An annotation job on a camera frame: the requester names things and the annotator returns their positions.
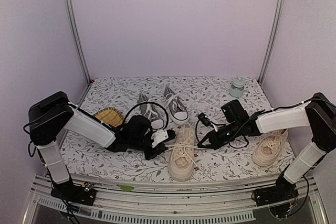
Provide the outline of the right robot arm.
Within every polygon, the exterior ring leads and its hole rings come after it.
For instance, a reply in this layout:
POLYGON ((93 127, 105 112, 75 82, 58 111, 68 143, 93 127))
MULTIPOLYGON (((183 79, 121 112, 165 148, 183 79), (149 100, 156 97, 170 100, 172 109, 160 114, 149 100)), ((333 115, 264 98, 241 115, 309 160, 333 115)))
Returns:
POLYGON ((219 126, 210 119, 199 116, 201 122, 213 128, 197 141, 199 148, 217 150, 239 136, 261 136, 277 130, 310 131, 310 142, 285 168, 276 181, 277 185, 271 190, 271 196, 276 201, 282 201, 290 195, 292 185, 335 149, 335 104, 323 93, 315 93, 311 98, 294 105, 280 106, 252 115, 247 113, 237 99, 224 104, 221 110, 226 125, 219 126))

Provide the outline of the grey sneaker with white laces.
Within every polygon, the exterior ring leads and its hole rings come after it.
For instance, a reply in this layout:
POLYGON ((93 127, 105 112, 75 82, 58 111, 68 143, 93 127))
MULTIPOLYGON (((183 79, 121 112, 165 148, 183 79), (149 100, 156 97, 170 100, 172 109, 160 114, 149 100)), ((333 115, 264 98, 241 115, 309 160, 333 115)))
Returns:
POLYGON ((164 121, 153 104, 140 105, 141 115, 146 117, 154 130, 160 130, 164 127, 164 121))

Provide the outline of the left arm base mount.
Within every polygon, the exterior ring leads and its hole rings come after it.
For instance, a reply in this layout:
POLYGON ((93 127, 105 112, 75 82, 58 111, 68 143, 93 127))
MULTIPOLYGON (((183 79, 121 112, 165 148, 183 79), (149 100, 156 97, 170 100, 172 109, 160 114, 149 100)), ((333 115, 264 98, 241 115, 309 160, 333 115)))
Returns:
POLYGON ((97 191, 94 184, 84 182, 81 185, 75 185, 72 180, 56 184, 52 182, 51 196, 59 198, 66 202, 74 202, 86 206, 93 206, 97 191))

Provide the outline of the beige sneaker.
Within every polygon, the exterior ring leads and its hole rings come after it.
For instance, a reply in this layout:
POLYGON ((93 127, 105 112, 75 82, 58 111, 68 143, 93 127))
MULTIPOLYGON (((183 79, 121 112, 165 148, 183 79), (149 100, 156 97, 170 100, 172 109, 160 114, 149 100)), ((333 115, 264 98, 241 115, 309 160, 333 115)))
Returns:
POLYGON ((287 136, 287 129, 270 132, 254 150, 252 161, 261 167, 273 164, 280 155, 287 136))
POLYGON ((168 145, 171 151, 168 172, 174 180, 185 182, 191 178, 196 166, 194 151, 198 149, 195 141, 194 128, 186 123, 179 130, 175 143, 168 145))

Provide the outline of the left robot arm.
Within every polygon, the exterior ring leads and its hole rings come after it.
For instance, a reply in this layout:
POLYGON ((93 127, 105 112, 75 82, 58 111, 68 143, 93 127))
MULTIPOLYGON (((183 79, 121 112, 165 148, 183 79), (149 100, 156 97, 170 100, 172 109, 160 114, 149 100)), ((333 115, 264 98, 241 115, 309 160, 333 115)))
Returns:
POLYGON ((62 91, 32 105, 24 129, 29 130, 30 140, 37 147, 52 179, 58 184, 58 192, 67 200, 77 197, 78 188, 70 182, 70 174, 56 143, 61 131, 75 132, 111 152, 141 150, 147 160, 168 149, 165 146, 169 139, 167 130, 154 130, 146 117, 134 115, 114 127, 78 108, 62 91))

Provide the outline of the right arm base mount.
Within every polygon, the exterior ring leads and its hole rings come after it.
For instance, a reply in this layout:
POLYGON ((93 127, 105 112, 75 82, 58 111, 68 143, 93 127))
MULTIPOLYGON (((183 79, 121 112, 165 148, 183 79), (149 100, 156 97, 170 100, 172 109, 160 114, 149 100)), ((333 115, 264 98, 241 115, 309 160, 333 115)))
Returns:
POLYGON ((251 198, 257 206, 274 204, 284 200, 294 199, 299 196, 296 184, 288 182, 281 174, 274 186, 257 188, 252 192, 251 198))

